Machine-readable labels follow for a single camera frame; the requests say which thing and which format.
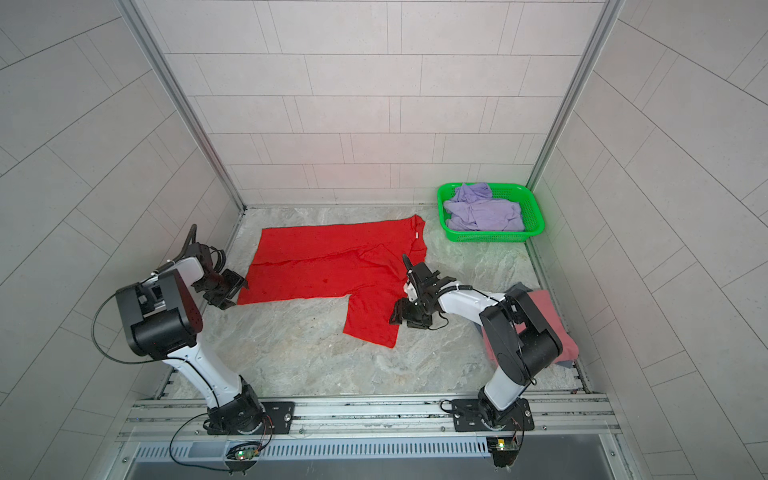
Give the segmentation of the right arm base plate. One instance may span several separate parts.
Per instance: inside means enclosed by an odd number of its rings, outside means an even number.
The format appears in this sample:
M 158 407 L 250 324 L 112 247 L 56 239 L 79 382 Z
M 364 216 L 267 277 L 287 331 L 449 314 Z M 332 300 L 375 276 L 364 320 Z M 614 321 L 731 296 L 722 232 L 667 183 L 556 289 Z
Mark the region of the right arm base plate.
M 506 410 L 497 411 L 479 399 L 441 400 L 440 409 L 451 416 L 456 432 L 532 431 L 535 429 L 529 402 L 518 398 Z

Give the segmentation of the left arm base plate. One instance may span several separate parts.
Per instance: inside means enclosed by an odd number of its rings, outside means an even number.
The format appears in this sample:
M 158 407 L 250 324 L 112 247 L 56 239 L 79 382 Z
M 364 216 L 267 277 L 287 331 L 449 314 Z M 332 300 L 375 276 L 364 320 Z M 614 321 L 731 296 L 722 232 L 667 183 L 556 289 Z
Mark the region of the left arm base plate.
M 277 435 L 290 431 L 295 403 L 266 402 L 253 404 L 233 400 L 209 409 L 203 428 L 209 435 Z

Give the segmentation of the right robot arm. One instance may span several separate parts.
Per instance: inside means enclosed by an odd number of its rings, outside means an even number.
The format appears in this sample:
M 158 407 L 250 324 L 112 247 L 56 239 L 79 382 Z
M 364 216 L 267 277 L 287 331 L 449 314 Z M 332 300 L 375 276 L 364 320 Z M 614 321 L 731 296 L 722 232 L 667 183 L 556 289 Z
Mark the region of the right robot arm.
M 406 296 L 395 303 L 389 323 L 433 330 L 434 316 L 455 315 L 478 325 L 497 367 L 470 413 L 489 430 L 532 430 L 523 394 L 563 353 L 560 337 L 531 297 L 533 291 L 518 282 L 504 293 L 483 293 L 453 277 L 442 278 L 424 263 L 412 264 L 408 256 L 403 263 Z

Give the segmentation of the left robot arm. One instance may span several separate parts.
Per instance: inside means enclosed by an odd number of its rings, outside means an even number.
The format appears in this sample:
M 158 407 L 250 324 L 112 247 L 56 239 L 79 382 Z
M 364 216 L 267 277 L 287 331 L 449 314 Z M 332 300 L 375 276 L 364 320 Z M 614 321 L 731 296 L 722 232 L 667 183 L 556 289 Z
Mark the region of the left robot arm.
M 225 263 L 224 251 L 198 242 L 192 225 L 179 255 L 147 279 L 117 290 L 115 300 L 132 352 L 172 366 L 203 395 L 208 434 L 251 434 L 265 425 L 264 406 L 242 376 L 198 338 L 203 316 L 193 295 L 226 310 L 247 285 Z

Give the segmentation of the red t-shirt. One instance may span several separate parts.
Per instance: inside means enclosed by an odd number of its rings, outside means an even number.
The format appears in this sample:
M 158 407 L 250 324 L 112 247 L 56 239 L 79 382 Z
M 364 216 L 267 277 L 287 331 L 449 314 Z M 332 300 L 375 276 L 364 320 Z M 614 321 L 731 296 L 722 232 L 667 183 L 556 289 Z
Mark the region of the red t-shirt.
M 406 296 L 403 257 L 426 259 L 425 221 L 418 215 L 372 223 L 267 228 L 246 275 L 240 305 L 348 298 L 343 332 L 393 348 L 389 322 Z

